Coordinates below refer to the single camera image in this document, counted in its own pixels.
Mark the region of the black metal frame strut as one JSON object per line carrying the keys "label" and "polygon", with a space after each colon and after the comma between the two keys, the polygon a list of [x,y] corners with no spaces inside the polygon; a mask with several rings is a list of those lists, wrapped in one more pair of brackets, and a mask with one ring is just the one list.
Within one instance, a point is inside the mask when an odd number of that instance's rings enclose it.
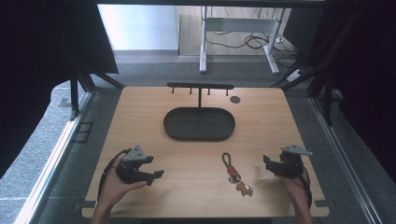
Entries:
{"label": "black metal frame strut", "polygon": [[[109,83],[110,85],[122,90],[125,85],[118,82],[113,77],[110,77],[104,72],[94,71],[94,75],[101,78],[103,81]],[[91,73],[84,72],[79,67],[74,67],[70,75],[70,101],[71,101],[71,120],[75,120],[79,114],[79,100],[78,100],[78,87],[81,86],[86,92],[93,92],[95,89],[95,84],[91,78]]]}
{"label": "black metal frame strut", "polygon": [[[280,88],[282,91],[287,91],[308,79],[312,79],[306,92],[309,97],[318,97],[319,93],[323,91],[322,117],[329,126],[332,125],[331,106],[333,78],[331,68],[334,65],[334,60],[339,53],[343,42],[347,38],[347,35],[356,20],[356,17],[352,12],[338,16],[333,15],[332,18],[332,29],[320,39],[318,45],[297,60],[285,75],[272,85],[272,88]],[[284,84],[284,81],[291,75],[291,73],[302,64],[310,65],[311,70],[300,77],[297,77],[292,82]]]}

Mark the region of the black key rack with tray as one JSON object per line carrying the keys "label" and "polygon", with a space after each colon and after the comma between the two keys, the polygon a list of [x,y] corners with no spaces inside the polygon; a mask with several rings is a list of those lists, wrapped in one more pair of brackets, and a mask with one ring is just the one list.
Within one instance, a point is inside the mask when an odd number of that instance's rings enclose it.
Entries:
{"label": "black key rack with tray", "polygon": [[211,90],[234,89],[234,85],[168,82],[167,86],[175,92],[175,88],[188,88],[198,90],[198,106],[176,107],[170,110],[163,119],[166,134],[178,141],[224,141],[234,131],[235,119],[231,112],[219,107],[202,106],[203,89],[207,94]]}

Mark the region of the white power strip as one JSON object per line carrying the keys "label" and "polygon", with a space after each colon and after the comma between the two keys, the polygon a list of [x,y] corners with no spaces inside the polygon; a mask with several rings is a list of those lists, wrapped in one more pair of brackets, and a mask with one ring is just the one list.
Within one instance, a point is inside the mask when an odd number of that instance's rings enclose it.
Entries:
{"label": "white power strip", "polygon": [[287,81],[288,82],[292,82],[293,80],[295,80],[296,78],[300,77],[301,75],[304,74],[303,70],[300,69],[296,69],[294,72],[292,72],[288,77],[287,77]]}

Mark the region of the person's right hand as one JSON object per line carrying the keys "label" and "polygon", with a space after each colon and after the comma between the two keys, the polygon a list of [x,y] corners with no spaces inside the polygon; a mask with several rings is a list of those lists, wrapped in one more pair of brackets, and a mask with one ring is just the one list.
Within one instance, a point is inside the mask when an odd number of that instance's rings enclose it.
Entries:
{"label": "person's right hand", "polygon": [[308,206],[308,196],[305,191],[304,184],[299,178],[291,179],[282,175],[279,175],[278,178],[281,180],[283,186],[286,188],[287,193],[290,196],[291,203],[294,206]]}

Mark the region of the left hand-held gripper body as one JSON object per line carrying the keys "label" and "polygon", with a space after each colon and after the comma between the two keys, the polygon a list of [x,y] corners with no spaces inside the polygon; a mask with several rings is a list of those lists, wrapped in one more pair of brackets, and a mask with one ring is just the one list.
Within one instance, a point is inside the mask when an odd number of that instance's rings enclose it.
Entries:
{"label": "left hand-held gripper body", "polygon": [[116,174],[119,179],[126,184],[133,184],[139,181],[147,182],[150,173],[144,173],[139,170],[146,157],[147,155],[140,146],[129,148],[116,168]]}

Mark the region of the person's left hand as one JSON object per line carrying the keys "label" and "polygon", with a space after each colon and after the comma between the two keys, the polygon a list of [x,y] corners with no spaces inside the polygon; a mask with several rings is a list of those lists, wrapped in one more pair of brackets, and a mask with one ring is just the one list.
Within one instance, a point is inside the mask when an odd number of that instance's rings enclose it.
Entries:
{"label": "person's left hand", "polygon": [[110,212],[113,206],[118,203],[128,192],[141,189],[148,183],[146,181],[139,181],[133,184],[123,183],[118,175],[116,169],[111,168],[106,174],[105,182],[95,207],[96,211]]}

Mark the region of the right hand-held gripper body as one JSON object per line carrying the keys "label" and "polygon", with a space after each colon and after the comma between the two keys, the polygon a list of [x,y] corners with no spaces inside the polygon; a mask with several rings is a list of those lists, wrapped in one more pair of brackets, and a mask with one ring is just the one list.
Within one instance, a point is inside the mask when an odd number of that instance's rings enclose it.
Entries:
{"label": "right hand-held gripper body", "polygon": [[280,161],[272,161],[270,165],[277,167],[282,176],[297,178],[304,172],[302,155],[312,156],[313,153],[298,145],[282,147],[279,155]]}

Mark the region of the white metal desk frame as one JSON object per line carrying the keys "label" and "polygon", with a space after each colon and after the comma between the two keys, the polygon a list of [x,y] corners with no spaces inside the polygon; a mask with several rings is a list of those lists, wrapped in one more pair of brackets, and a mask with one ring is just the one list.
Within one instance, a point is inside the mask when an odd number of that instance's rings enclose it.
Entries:
{"label": "white metal desk frame", "polygon": [[201,13],[202,34],[199,54],[199,71],[201,73],[206,72],[206,33],[237,32],[269,34],[269,43],[263,46],[262,49],[272,73],[274,75],[279,74],[279,69],[273,56],[273,49],[285,13],[285,8],[281,8],[274,19],[209,18],[207,17],[207,6],[201,9]]}

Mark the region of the aluminium frame rail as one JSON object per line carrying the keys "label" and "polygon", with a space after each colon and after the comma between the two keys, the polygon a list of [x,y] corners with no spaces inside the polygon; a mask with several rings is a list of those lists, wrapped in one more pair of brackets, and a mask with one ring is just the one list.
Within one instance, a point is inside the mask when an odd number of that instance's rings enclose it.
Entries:
{"label": "aluminium frame rail", "polygon": [[50,185],[51,179],[54,177],[56,169],[60,164],[62,157],[71,143],[73,134],[76,132],[79,123],[87,111],[90,100],[94,97],[91,92],[84,92],[81,97],[77,98],[79,112],[77,114],[70,113],[67,122],[64,124],[62,132],[59,134],[56,144],[50,151],[50,154],[43,165],[42,170],[35,180],[29,195],[25,198],[23,207],[18,213],[13,224],[30,224],[36,211]]}
{"label": "aluminium frame rail", "polygon": [[369,197],[366,188],[361,183],[360,178],[358,177],[351,161],[349,160],[347,154],[344,151],[342,144],[339,141],[333,127],[328,123],[328,121],[324,118],[323,112],[324,110],[321,108],[319,100],[313,97],[309,97],[308,101],[312,105],[315,114],[318,118],[320,126],[322,130],[325,132],[325,135],[331,145],[332,151],[340,163],[340,166],[346,176],[346,180],[351,187],[355,198],[358,201],[358,204],[361,208],[361,211],[365,215],[369,224],[383,224],[383,220],[378,214],[375,205],[371,198]]}

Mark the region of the black curtain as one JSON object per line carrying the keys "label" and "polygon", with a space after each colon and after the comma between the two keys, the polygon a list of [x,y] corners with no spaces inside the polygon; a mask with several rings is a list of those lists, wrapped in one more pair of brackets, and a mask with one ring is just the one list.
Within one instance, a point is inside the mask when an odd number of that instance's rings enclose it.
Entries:
{"label": "black curtain", "polygon": [[116,74],[91,0],[0,0],[0,178],[73,72]]}
{"label": "black curtain", "polygon": [[396,0],[361,1],[329,72],[346,120],[396,183]]}

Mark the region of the leather strap keychain with charm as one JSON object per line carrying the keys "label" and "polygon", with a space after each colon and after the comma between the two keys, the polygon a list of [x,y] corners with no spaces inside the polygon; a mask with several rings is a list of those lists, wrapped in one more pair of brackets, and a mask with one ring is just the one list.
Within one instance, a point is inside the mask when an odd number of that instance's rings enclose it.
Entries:
{"label": "leather strap keychain with charm", "polygon": [[241,175],[232,165],[231,155],[228,152],[223,152],[221,155],[221,159],[229,175],[229,182],[231,184],[235,184],[235,189],[240,192],[243,197],[251,197],[253,195],[253,188],[242,181]]}

